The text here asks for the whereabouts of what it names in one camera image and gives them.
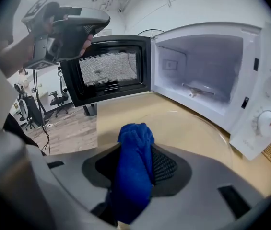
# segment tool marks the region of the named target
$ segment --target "handheld device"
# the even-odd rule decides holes
[[[44,5],[46,1],[38,1],[22,19],[35,37],[32,60],[24,64],[25,69],[38,70],[78,58],[88,35],[97,34],[110,22],[104,11],[56,2]],[[53,19],[51,32],[45,29],[49,18]]]

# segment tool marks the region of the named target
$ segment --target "blue cloth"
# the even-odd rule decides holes
[[[145,123],[127,124],[120,130],[120,157],[112,185],[111,206],[116,220],[130,224],[150,201],[154,138]]]

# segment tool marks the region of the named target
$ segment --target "black cable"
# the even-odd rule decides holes
[[[36,82],[35,82],[35,70],[33,70],[33,82],[34,82],[34,87],[36,89],[36,99],[37,99],[37,103],[38,103],[38,107],[39,107],[39,113],[40,113],[40,117],[41,117],[42,122],[43,122],[41,127],[42,127],[45,135],[47,136],[47,143],[46,143],[46,145],[43,146],[43,148],[41,149],[41,151],[43,151],[43,149],[45,149],[45,152],[46,152],[47,145],[49,145],[49,155],[50,155],[50,136],[47,133],[47,130],[45,129],[45,127],[44,127],[44,119],[43,119],[42,112],[41,112],[41,107],[40,107],[40,100],[39,100],[39,95],[38,95],[38,88],[36,87],[38,85],[38,83],[37,83],[37,73],[38,73],[38,71],[36,71]]]
[[[38,71],[36,71],[36,85],[38,86],[37,75],[38,75]],[[35,86],[35,89],[36,89],[36,99],[37,99],[38,106],[39,106],[40,116],[41,116],[41,119],[43,120],[43,116],[42,116],[42,113],[41,113],[41,107],[40,107],[40,100],[39,100],[39,95],[38,95],[38,88],[36,88],[36,86]],[[49,155],[50,155],[50,136],[47,133],[47,129],[46,129],[46,127],[44,125],[42,125],[42,129],[43,129],[44,133],[47,135],[47,139],[48,139],[46,145],[43,148],[45,148],[45,153],[46,153],[46,148],[47,148],[47,145],[49,144]]]

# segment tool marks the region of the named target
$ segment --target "black chair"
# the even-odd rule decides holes
[[[19,102],[19,106],[20,106],[20,115],[21,115],[21,118],[19,119],[21,122],[26,120],[27,121],[27,125],[25,127],[25,130],[28,130],[28,126],[30,127],[30,129],[35,128],[34,125],[33,125],[33,120],[32,120],[32,117],[29,113],[29,109],[26,105],[26,102],[25,100],[21,99],[18,101]]]
[[[66,114],[68,114],[68,111],[67,111],[67,109],[65,108],[65,106],[63,104],[64,104],[65,101],[68,100],[69,96],[66,93],[67,90],[64,90],[63,86],[62,86],[63,74],[62,74],[61,70],[58,71],[58,76],[59,76],[59,81],[60,81],[60,92],[61,92],[62,96],[58,96],[58,93],[57,93],[58,91],[54,91],[54,92],[50,93],[50,95],[49,95],[49,96],[52,96],[52,95],[54,96],[54,99],[51,100],[50,105],[58,105],[58,107],[59,107],[58,110],[57,110],[57,112],[55,113],[55,117],[58,117],[58,113],[62,109],[64,109],[65,112],[66,112]]]

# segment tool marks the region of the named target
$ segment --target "cable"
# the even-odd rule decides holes
[[[35,82],[35,70],[33,70],[33,82],[34,82],[34,87],[36,89],[36,99],[37,99],[37,103],[38,103],[38,107],[39,107],[39,113],[40,113],[40,117],[41,117],[42,122],[43,122],[41,124],[41,127],[42,127],[45,135],[47,136],[47,143],[46,143],[46,145],[43,146],[43,148],[41,149],[41,151],[43,151],[43,149],[45,149],[44,153],[46,153],[47,145],[49,145],[49,155],[50,155],[50,136],[47,133],[46,126],[44,125],[44,119],[43,119],[43,116],[42,116],[42,113],[41,113],[40,100],[39,100],[39,95],[38,95],[38,88],[36,87],[36,86],[38,86],[38,83],[37,83],[37,73],[38,73],[38,71],[36,71],[36,82]]]
[[[44,131],[42,130],[41,132],[37,133],[37,129],[35,129],[35,136],[32,138],[32,140],[36,139],[37,137],[39,137]]]

